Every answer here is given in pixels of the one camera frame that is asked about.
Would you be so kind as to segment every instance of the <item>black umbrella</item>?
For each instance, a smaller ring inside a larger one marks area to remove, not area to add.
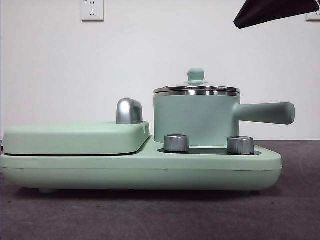
[[[243,29],[276,19],[319,10],[316,0],[247,0],[234,20]]]

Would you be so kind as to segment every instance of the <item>saucepan handle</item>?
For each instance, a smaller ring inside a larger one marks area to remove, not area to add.
[[[285,124],[295,121],[295,106],[290,102],[236,105],[234,117],[239,121]]]

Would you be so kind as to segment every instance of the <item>metal rim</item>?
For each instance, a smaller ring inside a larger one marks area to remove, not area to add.
[[[157,96],[193,96],[193,95],[207,95],[207,96],[232,96],[240,97],[239,92],[234,91],[208,91],[208,90],[184,90],[184,91],[163,91],[154,94]]]
[[[235,92],[240,93],[239,88],[228,86],[165,86],[157,88],[153,91],[154,94],[164,92],[177,92],[177,91],[223,91],[223,92]]]

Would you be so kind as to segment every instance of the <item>wall outlet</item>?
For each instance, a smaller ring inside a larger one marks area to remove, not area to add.
[[[320,10],[307,13],[305,15],[305,20],[307,22],[320,22]]]
[[[82,21],[103,21],[104,0],[80,0]]]

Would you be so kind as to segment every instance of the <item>appliance base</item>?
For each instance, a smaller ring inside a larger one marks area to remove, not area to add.
[[[1,156],[13,184],[50,193],[59,189],[258,191],[273,186],[281,156],[260,146],[259,155],[177,154],[158,150],[151,137],[134,154],[105,156]]]

